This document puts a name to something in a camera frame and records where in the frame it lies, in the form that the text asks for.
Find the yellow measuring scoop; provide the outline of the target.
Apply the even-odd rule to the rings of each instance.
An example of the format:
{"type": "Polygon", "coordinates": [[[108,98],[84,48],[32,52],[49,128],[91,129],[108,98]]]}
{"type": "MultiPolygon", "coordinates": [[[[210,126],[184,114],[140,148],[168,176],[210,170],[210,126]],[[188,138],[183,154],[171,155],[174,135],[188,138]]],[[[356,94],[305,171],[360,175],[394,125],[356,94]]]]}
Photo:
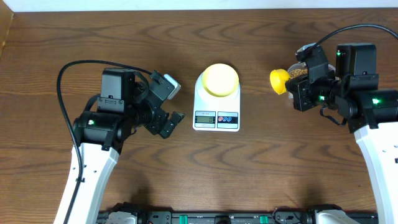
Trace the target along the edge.
{"type": "Polygon", "coordinates": [[[281,95],[287,91],[285,84],[289,81],[290,75],[284,69],[273,70],[270,73],[270,82],[273,90],[281,95]]]}

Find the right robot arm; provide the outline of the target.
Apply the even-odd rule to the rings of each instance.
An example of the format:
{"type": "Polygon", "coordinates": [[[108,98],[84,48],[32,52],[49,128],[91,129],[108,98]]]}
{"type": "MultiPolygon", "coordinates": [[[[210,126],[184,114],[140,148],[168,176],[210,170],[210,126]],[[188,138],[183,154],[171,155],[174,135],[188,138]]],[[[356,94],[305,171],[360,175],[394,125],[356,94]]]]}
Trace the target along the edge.
{"type": "Polygon", "coordinates": [[[397,223],[397,90],[379,90],[376,46],[340,44],[329,68],[320,46],[296,53],[307,74],[285,83],[293,107],[336,110],[354,134],[366,161],[380,223],[397,223]]]}

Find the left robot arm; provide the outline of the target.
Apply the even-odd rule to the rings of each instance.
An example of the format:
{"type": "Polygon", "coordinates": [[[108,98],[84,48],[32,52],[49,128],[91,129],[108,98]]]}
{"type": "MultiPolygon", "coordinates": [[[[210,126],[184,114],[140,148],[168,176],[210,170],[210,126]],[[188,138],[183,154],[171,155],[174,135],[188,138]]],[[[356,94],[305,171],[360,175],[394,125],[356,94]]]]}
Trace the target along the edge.
{"type": "Polygon", "coordinates": [[[89,99],[72,122],[76,144],[55,223],[95,223],[125,140],[143,126],[167,139],[185,115],[161,106],[181,88],[170,75],[153,71],[106,68],[101,93],[89,99]]]}

